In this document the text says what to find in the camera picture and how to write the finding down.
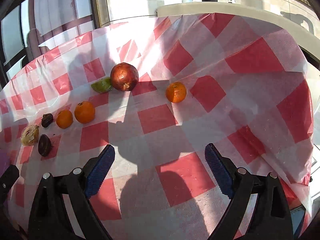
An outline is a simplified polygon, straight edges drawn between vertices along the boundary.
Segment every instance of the green fruit slice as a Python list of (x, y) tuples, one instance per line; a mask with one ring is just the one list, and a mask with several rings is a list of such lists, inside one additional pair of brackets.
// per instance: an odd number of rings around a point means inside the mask
[(98, 93), (105, 93), (110, 91), (112, 89), (110, 77), (100, 79), (99, 81), (91, 84), (91, 87), (94, 91)]

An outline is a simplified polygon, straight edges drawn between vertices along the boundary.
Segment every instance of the tablecloth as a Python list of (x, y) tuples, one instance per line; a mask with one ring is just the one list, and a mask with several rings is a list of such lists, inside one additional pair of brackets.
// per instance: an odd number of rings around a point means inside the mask
[[(90, 88), (127, 62), (139, 71), (132, 92)], [(224, 196), (204, 160), (214, 143), (252, 174), (275, 171), (289, 205), (301, 202), (310, 220), (308, 182), (313, 116), (304, 78), (307, 61), (284, 29), (229, 14), (148, 18), (85, 33), (36, 58), (0, 92), (1, 149), (20, 170), (8, 197), (11, 217), (25, 230), (45, 172), (68, 174), (108, 143), (116, 159), (90, 201), (118, 239), (207, 239), (222, 217)], [(165, 89), (184, 83), (184, 101)], [(48, 157), (20, 143), (22, 130), (46, 113), (96, 107), (88, 124), (41, 128), (53, 143)], [(236, 236), (245, 233), (252, 196)], [(82, 236), (64, 196), (75, 232)]]

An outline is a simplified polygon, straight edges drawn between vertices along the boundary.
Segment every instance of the metal pin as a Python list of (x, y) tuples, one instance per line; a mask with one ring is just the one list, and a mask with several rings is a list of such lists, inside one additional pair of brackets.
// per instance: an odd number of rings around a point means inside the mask
[(274, 173), (274, 172), (271, 172), (270, 173), (270, 177), (276, 179), (276, 178), (278, 178), (278, 175), (276, 173)]
[(75, 174), (75, 175), (78, 175), (78, 174), (80, 174), (81, 173), (81, 169), (80, 168), (75, 168), (74, 170), (73, 170), (73, 174)]
[(42, 178), (47, 179), (50, 177), (50, 173), (46, 172), (45, 174), (43, 174)]
[(243, 175), (247, 173), (247, 170), (245, 168), (239, 168), (238, 172)]

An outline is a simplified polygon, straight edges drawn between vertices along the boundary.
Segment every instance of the tangerine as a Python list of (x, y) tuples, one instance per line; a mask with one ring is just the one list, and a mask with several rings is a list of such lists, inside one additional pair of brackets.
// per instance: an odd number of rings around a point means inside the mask
[(88, 101), (83, 101), (76, 106), (75, 118), (80, 123), (89, 123), (95, 117), (96, 109), (93, 104)]
[(166, 91), (165, 96), (172, 103), (179, 103), (186, 98), (187, 89), (184, 84), (180, 82), (175, 82), (170, 84)]
[(73, 123), (72, 113), (67, 109), (60, 111), (57, 115), (56, 123), (62, 129), (68, 128)]

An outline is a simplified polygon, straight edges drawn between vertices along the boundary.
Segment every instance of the dark brown fruit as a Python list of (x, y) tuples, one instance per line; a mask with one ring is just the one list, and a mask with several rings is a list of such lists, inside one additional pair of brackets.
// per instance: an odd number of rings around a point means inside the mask
[(52, 149), (51, 141), (48, 136), (42, 134), (39, 139), (38, 152), (41, 156), (47, 157)]
[(111, 70), (110, 82), (117, 90), (132, 91), (138, 81), (138, 70), (128, 63), (123, 62), (115, 65)]
[(53, 122), (53, 115), (52, 114), (44, 114), (42, 116), (41, 125), (46, 128)]

